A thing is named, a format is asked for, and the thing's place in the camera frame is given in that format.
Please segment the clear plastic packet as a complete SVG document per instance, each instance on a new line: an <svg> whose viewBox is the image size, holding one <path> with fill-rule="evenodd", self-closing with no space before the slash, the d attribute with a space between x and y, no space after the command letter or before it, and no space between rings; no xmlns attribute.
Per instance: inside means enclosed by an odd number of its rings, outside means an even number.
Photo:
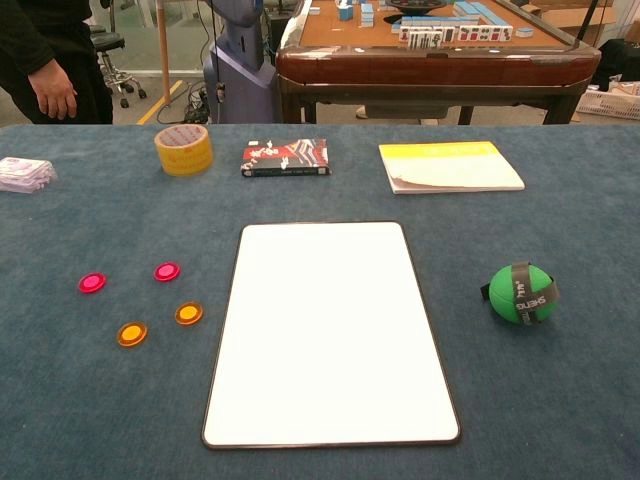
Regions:
<svg viewBox="0 0 640 480"><path fill-rule="evenodd" d="M0 160L0 191L34 193L57 179L50 161L18 157Z"/></svg>

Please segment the person in black clothes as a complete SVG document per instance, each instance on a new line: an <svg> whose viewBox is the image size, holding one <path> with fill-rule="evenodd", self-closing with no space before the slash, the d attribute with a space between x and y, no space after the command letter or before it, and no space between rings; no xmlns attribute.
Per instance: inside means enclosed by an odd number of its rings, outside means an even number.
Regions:
<svg viewBox="0 0 640 480"><path fill-rule="evenodd" d="M111 124L89 0L0 0L0 88L34 124Z"/></svg>

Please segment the blue felt table cloth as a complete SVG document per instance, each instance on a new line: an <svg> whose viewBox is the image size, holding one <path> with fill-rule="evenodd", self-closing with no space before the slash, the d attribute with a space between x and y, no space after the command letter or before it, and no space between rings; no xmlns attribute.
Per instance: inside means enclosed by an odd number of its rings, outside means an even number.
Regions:
<svg viewBox="0 0 640 480"><path fill-rule="evenodd" d="M640 480L640 125L217 125L213 167L165 175L157 127L0 128L52 162L0 195L0 480ZM324 138L330 175L243 177L251 140ZM489 141L521 191L395 194L381 144ZM200 438L241 229L405 229L462 436L453 446L212 451ZM530 262L559 290L510 323L481 287ZM170 282L153 277L176 262ZM90 272L107 276L93 294ZM198 302L203 318L179 325ZM117 343L142 322L145 340Z"/></svg>

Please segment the black bag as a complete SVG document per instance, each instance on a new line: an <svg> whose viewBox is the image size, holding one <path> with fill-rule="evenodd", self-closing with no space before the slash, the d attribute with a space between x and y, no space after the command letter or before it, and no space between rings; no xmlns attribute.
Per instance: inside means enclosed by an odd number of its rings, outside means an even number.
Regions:
<svg viewBox="0 0 640 480"><path fill-rule="evenodd" d="M611 39L600 48L601 59L591 84L600 91L608 91L610 78L621 76L622 81L640 81L640 43Z"/></svg>

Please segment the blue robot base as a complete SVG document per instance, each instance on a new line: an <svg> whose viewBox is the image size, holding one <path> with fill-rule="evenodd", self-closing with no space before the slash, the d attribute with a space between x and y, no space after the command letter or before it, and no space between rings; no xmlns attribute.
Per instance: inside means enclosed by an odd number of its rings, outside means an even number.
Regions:
<svg viewBox="0 0 640 480"><path fill-rule="evenodd" d="M282 120L275 67L265 59L263 0L205 0L223 21L204 63L211 120L271 124Z"/></svg>

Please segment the black chrome swivel stool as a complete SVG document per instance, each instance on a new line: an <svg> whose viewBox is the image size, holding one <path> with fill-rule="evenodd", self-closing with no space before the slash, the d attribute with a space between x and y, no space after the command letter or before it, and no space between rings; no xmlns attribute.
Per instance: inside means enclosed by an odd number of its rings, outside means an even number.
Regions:
<svg viewBox="0 0 640 480"><path fill-rule="evenodd" d="M132 74L117 68L110 58L111 51L125 47L125 39L116 32L108 32L100 25L90 25L89 28L109 94L114 95L114 92L118 91L120 107L123 109L129 107L127 94L136 91L140 99L145 99L147 94L139 81Z"/></svg>

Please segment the yellow white notebook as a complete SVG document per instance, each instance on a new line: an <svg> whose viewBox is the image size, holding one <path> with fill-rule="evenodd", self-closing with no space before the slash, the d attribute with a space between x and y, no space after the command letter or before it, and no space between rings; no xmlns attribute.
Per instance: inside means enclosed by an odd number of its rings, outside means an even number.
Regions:
<svg viewBox="0 0 640 480"><path fill-rule="evenodd" d="M525 183L489 141L381 144L395 194L521 191Z"/></svg>

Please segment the orange disc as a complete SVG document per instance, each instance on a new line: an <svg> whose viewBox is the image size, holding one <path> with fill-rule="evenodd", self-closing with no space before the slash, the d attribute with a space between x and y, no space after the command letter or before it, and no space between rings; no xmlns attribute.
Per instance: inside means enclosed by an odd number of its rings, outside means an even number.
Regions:
<svg viewBox="0 0 640 480"><path fill-rule="evenodd" d="M198 323L204 316L204 308L198 302L186 302L175 311L175 320L179 325L190 326Z"/></svg>
<svg viewBox="0 0 640 480"><path fill-rule="evenodd" d="M148 334L147 326L142 322L130 322L120 327L117 333L117 343L125 348L131 348L142 343Z"/></svg>

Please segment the wooden pole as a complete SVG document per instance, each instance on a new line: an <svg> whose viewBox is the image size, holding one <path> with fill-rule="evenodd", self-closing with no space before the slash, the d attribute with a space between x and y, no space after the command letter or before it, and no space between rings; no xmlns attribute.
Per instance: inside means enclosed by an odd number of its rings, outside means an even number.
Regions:
<svg viewBox="0 0 640 480"><path fill-rule="evenodd" d="M169 60L168 60L168 42L166 35L166 19L164 0L155 0L156 22L158 29L158 41L161 59L161 75L163 88L164 105L171 103L171 93L169 85Z"/></svg>

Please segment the brown mahjong table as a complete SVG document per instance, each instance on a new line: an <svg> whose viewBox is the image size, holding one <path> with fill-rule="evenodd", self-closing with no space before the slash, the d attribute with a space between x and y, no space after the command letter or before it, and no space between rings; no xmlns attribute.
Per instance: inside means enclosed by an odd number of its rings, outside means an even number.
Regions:
<svg viewBox="0 0 640 480"><path fill-rule="evenodd" d="M380 9L363 27L340 20L335 0L299 0L276 55L284 122L300 122L305 104L337 103L459 106L464 125L475 106L524 104L546 110L547 124L568 123L600 51L507 0L477 1L533 36L412 50Z"/></svg>

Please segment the white magnetic board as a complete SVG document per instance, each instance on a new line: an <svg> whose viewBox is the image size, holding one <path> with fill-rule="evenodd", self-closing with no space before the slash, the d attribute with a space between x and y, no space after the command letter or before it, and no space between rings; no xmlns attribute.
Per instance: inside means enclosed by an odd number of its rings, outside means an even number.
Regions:
<svg viewBox="0 0 640 480"><path fill-rule="evenodd" d="M400 224L244 227L208 447L442 444L460 434Z"/></svg>

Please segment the white plastic crate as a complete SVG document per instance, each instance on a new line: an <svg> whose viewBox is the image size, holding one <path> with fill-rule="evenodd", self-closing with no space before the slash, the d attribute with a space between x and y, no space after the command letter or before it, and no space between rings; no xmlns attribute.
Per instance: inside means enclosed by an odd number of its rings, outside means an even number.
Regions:
<svg viewBox="0 0 640 480"><path fill-rule="evenodd" d="M576 111L593 115L640 121L640 96L618 92L587 90Z"/></svg>

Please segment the black red small box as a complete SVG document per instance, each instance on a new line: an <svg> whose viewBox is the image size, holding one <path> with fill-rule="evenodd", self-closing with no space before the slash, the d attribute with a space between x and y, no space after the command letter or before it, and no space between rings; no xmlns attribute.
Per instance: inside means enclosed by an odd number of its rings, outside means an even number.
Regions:
<svg viewBox="0 0 640 480"><path fill-rule="evenodd" d="M251 140L243 152L243 177L330 175L327 140Z"/></svg>

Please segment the yellow tape roll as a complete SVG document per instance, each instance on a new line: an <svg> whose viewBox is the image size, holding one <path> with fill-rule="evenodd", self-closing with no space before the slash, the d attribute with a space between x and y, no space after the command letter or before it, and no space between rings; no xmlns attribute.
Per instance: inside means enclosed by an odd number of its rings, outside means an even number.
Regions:
<svg viewBox="0 0 640 480"><path fill-rule="evenodd" d="M171 176L191 176L213 165L208 130L198 124L174 125L157 133L154 144L162 170Z"/></svg>

